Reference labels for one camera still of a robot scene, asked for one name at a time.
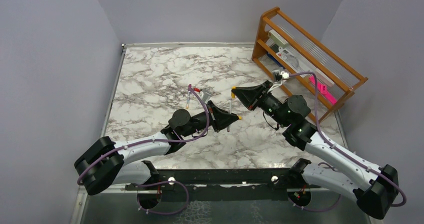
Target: gray wall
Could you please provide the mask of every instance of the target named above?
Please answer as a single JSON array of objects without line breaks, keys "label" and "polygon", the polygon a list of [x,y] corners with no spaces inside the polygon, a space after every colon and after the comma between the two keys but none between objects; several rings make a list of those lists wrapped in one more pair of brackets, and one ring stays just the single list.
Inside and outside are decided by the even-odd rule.
[{"label": "gray wall", "polygon": [[391,208],[385,224],[424,218],[423,6],[424,0],[343,0],[323,37],[369,77],[341,115],[352,150],[399,172],[408,203]]},{"label": "gray wall", "polygon": [[123,43],[253,42],[279,6],[321,39],[342,0],[99,0]]},{"label": "gray wall", "polygon": [[69,223],[120,43],[98,0],[0,0],[0,223]]}]

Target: wooden rack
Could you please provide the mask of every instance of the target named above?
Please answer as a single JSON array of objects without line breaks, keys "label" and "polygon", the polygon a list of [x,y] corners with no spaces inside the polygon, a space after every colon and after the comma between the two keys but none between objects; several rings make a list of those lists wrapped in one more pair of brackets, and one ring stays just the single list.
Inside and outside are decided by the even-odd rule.
[{"label": "wooden rack", "polygon": [[[346,69],[350,74],[352,74],[357,82],[354,84],[348,84],[341,80],[338,75],[340,73],[331,72],[325,63],[322,63],[317,60],[316,55],[307,51],[300,43],[298,43],[295,39],[292,38],[290,33],[281,29],[277,24],[272,20],[273,17],[280,16],[286,21],[286,23],[293,26],[297,31],[301,32],[307,39],[309,39],[313,44],[316,45],[316,49],[322,51],[323,55],[327,54],[332,59],[334,59],[338,64],[340,64],[344,69]],[[321,93],[318,94],[319,101],[327,108],[327,112],[319,118],[320,122],[324,121],[330,113],[338,110],[341,106],[344,105],[345,101],[349,99],[354,93],[355,90],[365,83],[368,78],[359,74],[355,69],[349,66],[346,62],[340,59],[337,55],[335,55],[332,51],[330,51],[326,46],[324,46],[321,42],[319,42],[316,38],[310,35],[306,30],[304,30],[301,26],[299,26],[296,22],[290,19],[286,14],[281,12],[278,7],[273,8],[269,11],[266,11],[262,14],[259,21],[259,27],[257,29],[256,41],[253,48],[252,60],[262,69],[264,70],[271,78],[272,73],[268,70],[259,60],[259,58],[267,53],[270,53],[280,64],[282,64],[290,73],[296,73],[296,71],[287,64],[283,59],[277,56],[276,52],[274,52],[267,44],[268,40],[268,31],[266,31],[266,26],[274,29],[281,37],[283,37],[294,49],[296,49],[302,56],[304,56],[310,63],[312,63],[317,69],[319,69],[322,73],[324,73],[329,79],[331,79],[335,85],[340,87],[343,91],[343,94],[337,99],[337,101],[332,104],[326,97],[324,97]],[[309,82],[308,79],[303,78],[301,76],[296,76],[297,80],[304,85],[312,94],[315,94],[315,87]],[[284,85],[281,86],[282,90],[286,92],[289,96],[292,95],[291,91]],[[311,113],[309,117],[316,121],[316,117]]]}]

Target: marble tabletop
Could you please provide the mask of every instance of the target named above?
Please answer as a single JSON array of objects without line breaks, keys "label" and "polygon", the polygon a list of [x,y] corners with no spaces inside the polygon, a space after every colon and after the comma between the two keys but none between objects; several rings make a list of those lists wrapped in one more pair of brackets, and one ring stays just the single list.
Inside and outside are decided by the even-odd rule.
[{"label": "marble tabletop", "polygon": [[[232,86],[254,86],[268,76],[253,61],[251,47],[142,47],[128,48],[113,99],[106,135],[113,140],[133,140],[163,129],[173,112],[186,105],[187,86],[209,89],[211,100],[228,109]],[[275,65],[264,57],[270,69]],[[297,80],[285,84],[293,93],[302,94],[313,109],[313,96]],[[281,89],[273,92],[286,98]],[[320,159],[289,145],[283,130],[271,129],[262,111],[249,111],[239,101],[232,103],[233,113],[242,120],[231,125],[231,131],[213,132],[186,144],[178,152],[147,158],[158,169],[270,168],[291,167],[299,158],[312,162]],[[319,105],[320,115],[325,113]],[[203,109],[192,98],[191,115]],[[332,114],[322,124],[323,131],[342,144],[340,130]]]}]

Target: pink object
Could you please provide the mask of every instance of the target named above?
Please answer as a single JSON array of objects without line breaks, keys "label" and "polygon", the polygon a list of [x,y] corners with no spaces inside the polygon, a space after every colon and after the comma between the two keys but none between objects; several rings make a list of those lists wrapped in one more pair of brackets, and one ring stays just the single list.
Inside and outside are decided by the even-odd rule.
[{"label": "pink object", "polygon": [[[309,81],[315,85],[315,78],[314,76],[310,76],[309,77]],[[330,101],[333,105],[337,102],[337,99],[334,98],[334,96],[332,94],[330,94],[330,92],[328,92],[327,90],[327,85],[322,84],[320,81],[318,81],[318,90],[319,92],[324,95],[324,97],[326,97],[328,99],[328,101]]]}]

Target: white marble surface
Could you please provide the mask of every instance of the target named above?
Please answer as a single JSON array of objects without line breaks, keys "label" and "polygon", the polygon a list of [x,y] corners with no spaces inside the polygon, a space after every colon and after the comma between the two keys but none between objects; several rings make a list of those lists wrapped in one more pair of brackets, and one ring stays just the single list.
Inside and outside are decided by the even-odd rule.
[{"label": "white marble surface", "polygon": [[[106,135],[113,140],[131,140],[160,131],[175,110],[185,107],[188,84],[209,88],[213,92],[211,100],[228,109],[232,86],[254,86],[269,79],[250,60],[251,54],[252,48],[248,47],[128,48]],[[312,95],[300,83],[290,80],[287,86],[303,94],[313,106]],[[281,89],[273,94],[280,100],[286,97]],[[202,111],[192,98],[191,115]],[[156,168],[194,169],[290,167],[299,158],[320,161],[289,145],[283,130],[276,132],[265,123],[261,110],[248,111],[239,101],[233,101],[232,111],[243,119],[231,125],[230,133],[215,133],[210,128],[206,137],[186,144],[178,152],[148,160]],[[322,127],[332,140],[342,143],[334,115]]]}]

